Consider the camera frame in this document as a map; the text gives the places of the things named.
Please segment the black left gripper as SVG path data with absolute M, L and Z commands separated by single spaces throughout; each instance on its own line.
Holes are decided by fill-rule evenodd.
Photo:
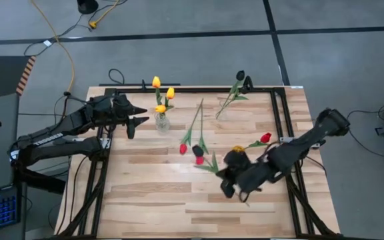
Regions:
M 125 94 L 114 96 L 113 100 L 113 111 L 117 118 L 117 123 L 127 126 L 127 137 L 128 139 L 133 139 L 135 136 L 135 129 L 140 124 L 149 120 L 149 117 L 133 117 L 132 115 L 138 115 L 146 113 L 147 110 L 133 106 L 131 102 L 127 99 Z

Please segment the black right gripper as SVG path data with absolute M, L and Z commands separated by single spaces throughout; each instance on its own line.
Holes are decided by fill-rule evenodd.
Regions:
M 250 194 L 258 190 L 272 174 L 271 168 L 264 162 L 252 163 L 247 154 L 236 153 L 233 150 L 228 152 L 224 158 L 226 168 L 216 172 L 216 176 L 222 181 L 220 188 L 224 196 L 231 199 L 235 193 L 234 185 L 240 188 L 240 194 Z

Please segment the black artificial tulip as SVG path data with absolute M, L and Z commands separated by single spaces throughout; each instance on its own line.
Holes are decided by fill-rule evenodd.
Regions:
M 196 168 L 206 170 L 211 173 L 217 173 L 219 171 L 215 153 L 212 154 L 211 160 L 208 160 L 208 158 L 204 156 L 204 150 L 200 146 L 195 145 L 192 150 L 195 156 Z
M 244 97 L 245 94 L 242 94 L 241 89 L 244 83 L 244 80 L 246 78 L 246 74 L 244 70 L 240 70 L 236 73 L 235 76 L 235 82 L 232 84 L 228 96 L 222 100 L 220 107 L 228 107 L 232 102 L 237 100 L 247 100 L 246 97 Z

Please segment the clear ribbed glass vase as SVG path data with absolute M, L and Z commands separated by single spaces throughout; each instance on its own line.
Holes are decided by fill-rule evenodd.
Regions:
M 170 121 L 164 113 L 155 114 L 156 129 L 162 133 L 167 132 L 170 128 Z

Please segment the thin black floor bar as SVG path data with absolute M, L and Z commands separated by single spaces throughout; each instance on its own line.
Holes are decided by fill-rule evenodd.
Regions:
M 181 86 L 180 83 L 162 83 L 162 86 Z M 126 83 L 124 85 L 115 83 L 101 83 L 98 87 L 141 87 L 141 83 Z M 151 83 L 146 83 L 146 87 L 152 87 Z

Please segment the black round stand base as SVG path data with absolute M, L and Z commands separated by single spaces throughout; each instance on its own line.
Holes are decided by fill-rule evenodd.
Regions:
M 99 4 L 97 0 L 77 0 L 77 8 L 78 12 L 81 14 L 91 14 L 96 12 L 98 9 Z

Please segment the hazard-striped black floor mat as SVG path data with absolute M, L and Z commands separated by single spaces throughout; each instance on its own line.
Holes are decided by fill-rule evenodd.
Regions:
M 36 62 L 36 56 L 0 56 L 0 96 L 22 96 Z

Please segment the black aluminium table frame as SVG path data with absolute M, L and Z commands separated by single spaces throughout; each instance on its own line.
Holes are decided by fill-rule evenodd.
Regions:
M 215 118 L 228 87 L 178 87 L 170 128 L 156 129 L 154 92 L 124 88 L 132 104 L 146 108 L 149 120 L 134 139 L 116 128 L 98 217 L 90 213 L 85 232 L 99 238 L 292 237 L 295 234 L 287 185 L 266 183 L 248 202 L 226 199 L 220 179 L 194 166 L 192 152 L 179 153 L 203 99 L 203 137 L 211 159 L 222 161 L 233 146 L 247 147 L 263 134 L 299 136 L 313 123 L 301 87 L 266 87 L 228 106 L 229 120 Z

